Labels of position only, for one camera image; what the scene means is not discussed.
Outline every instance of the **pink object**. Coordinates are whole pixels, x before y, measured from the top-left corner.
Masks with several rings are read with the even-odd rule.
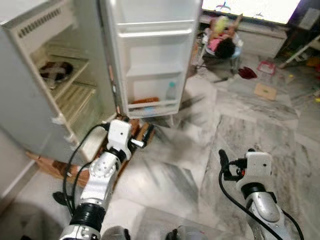
[[[209,48],[211,51],[215,51],[217,49],[218,44],[222,41],[220,38],[214,38],[210,41]]]
[[[262,61],[257,69],[261,72],[273,75],[276,72],[276,65],[269,61]]]

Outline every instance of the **wall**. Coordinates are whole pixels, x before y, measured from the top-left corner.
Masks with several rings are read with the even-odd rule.
[[[0,128],[0,213],[23,188],[36,170],[20,147]]]

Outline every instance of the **chair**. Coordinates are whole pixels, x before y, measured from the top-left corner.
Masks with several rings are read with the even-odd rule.
[[[223,59],[222,58],[218,58],[215,55],[215,52],[211,51],[211,49],[208,47],[207,43],[208,43],[207,40],[205,40],[205,39],[202,40],[202,50],[201,50],[201,54],[200,54],[198,62],[197,62],[197,68],[207,67],[207,66],[205,66],[204,62],[201,63],[201,61],[203,61],[203,57],[204,56],[209,56],[209,57],[214,58],[214,59],[216,59],[218,61],[229,60],[229,62],[230,62],[230,71],[231,71],[232,74],[236,74],[237,70],[238,70],[238,67],[239,67],[239,59],[240,59],[240,55],[241,55],[241,52],[242,52],[242,47],[244,45],[244,42],[242,40],[240,40],[239,46],[235,47],[234,54],[229,58],[223,58]]]

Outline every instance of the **refrigerator vent grille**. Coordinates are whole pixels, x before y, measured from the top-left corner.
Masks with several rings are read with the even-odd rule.
[[[26,25],[25,27],[22,27],[19,31],[18,31],[18,36],[19,38],[23,38],[25,36],[27,36],[29,33],[31,33],[33,30],[37,29],[38,27],[40,27],[41,25],[45,24],[47,21],[57,17],[58,15],[61,14],[61,9],[60,8],[56,8],[53,11],[50,11],[48,14],[43,15],[42,17],[38,18],[37,20],[29,23],[28,25]]]

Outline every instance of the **refrigerator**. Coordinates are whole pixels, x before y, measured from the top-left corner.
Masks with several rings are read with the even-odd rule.
[[[11,0],[0,3],[0,128],[67,162],[87,131],[117,114],[179,110],[201,0]],[[95,129],[75,164],[106,137]]]

